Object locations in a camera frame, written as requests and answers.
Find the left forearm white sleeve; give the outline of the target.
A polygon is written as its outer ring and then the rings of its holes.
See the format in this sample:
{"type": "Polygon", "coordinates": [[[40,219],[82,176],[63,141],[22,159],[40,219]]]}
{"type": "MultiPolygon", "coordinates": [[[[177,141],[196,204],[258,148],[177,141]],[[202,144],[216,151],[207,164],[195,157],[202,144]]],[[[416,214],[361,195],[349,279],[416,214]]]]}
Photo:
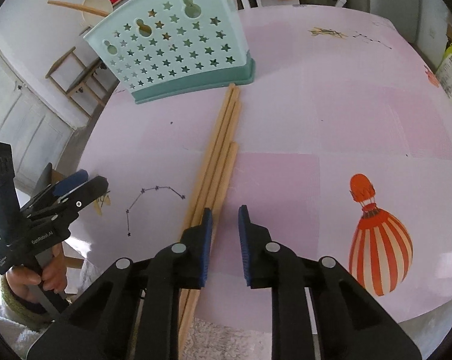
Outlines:
{"type": "Polygon", "coordinates": [[[0,334],[21,358],[52,323],[41,304],[24,301],[13,293],[6,278],[0,280],[0,334]]]}

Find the person's left hand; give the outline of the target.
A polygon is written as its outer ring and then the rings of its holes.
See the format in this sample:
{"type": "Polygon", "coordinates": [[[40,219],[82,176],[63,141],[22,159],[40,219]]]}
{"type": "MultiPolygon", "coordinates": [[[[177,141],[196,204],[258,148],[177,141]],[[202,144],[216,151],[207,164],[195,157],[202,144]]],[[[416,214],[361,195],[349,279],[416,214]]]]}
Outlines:
{"type": "Polygon", "coordinates": [[[29,289],[30,286],[43,284],[46,291],[60,293],[67,286],[66,260],[62,244],[52,247],[52,259],[39,275],[27,267],[12,267],[5,274],[12,292],[19,298],[31,302],[39,301],[29,289]]]}

